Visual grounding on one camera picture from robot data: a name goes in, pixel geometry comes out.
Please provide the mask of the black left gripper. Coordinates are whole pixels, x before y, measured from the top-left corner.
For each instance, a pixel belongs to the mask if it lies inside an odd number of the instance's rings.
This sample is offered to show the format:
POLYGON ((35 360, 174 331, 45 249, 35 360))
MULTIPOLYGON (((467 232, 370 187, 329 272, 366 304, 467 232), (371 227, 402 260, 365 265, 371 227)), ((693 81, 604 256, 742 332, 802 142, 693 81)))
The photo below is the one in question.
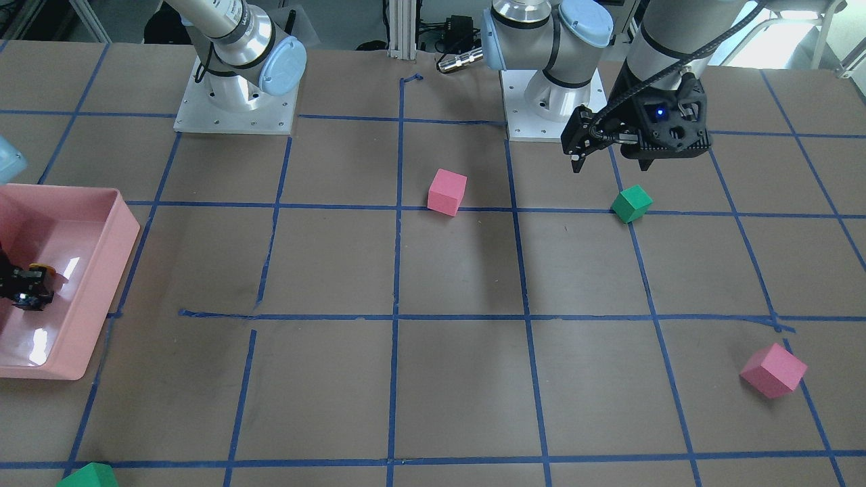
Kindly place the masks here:
MULTIPOLYGON (((708 100, 701 81, 692 73, 673 90, 646 87, 612 109, 595 126, 598 135, 610 135, 625 158, 647 170, 659 158, 694 158, 711 148, 706 130, 708 100)), ((595 114, 586 105, 576 107, 560 136, 561 151, 571 158, 578 175, 589 154, 599 148, 590 134, 595 114)))

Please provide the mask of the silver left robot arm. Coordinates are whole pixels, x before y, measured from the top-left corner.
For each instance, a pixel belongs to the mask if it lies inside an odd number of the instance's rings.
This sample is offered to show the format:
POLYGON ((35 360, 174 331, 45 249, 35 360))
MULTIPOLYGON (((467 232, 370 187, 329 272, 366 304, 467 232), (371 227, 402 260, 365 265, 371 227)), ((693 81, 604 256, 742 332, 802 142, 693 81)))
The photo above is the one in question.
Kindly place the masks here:
POLYGON ((742 18, 742 1, 650 1, 612 92, 591 109, 591 81, 614 34, 596 1, 494 1, 484 12, 482 52, 491 69, 531 70, 526 102, 564 124, 560 141, 580 172, 587 156, 619 145, 647 170, 659 158, 694 158, 712 147, 701 75, 717 47, 763 10, 813 11, 825 28, 844 1, 758 1, 742 18))

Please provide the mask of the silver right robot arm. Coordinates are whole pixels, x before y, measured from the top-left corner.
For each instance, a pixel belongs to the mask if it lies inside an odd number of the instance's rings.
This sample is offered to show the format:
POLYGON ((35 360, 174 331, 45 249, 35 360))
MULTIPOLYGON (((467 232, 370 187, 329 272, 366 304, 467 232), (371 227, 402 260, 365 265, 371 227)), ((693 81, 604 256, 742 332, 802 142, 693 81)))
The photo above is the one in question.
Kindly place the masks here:
POLYGON ((197 52, 183 93, 226 113, 294 115, 307 51, 288 26, 247 1, 170 1, 197 52))

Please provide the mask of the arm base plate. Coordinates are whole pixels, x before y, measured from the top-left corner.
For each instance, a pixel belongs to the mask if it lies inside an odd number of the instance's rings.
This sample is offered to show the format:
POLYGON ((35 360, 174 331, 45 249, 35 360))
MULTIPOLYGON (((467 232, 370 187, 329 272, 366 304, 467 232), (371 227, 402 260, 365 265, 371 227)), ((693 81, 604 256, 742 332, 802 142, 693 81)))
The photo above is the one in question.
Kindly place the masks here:
POLYGON ((250 81, 204 75, 195 82, 199 59, 193 62, 191 78, 173 123, 180 133, 201 135, 291 135, 299 87, 282 96, 260 91, 250 81))
POLYGON ((607 104, 597 69, 589 84, 576 89, 554 84, 540 70, 513 69, 500 75, 510 141, 560 143, 577 107, 597 113, 607 104))

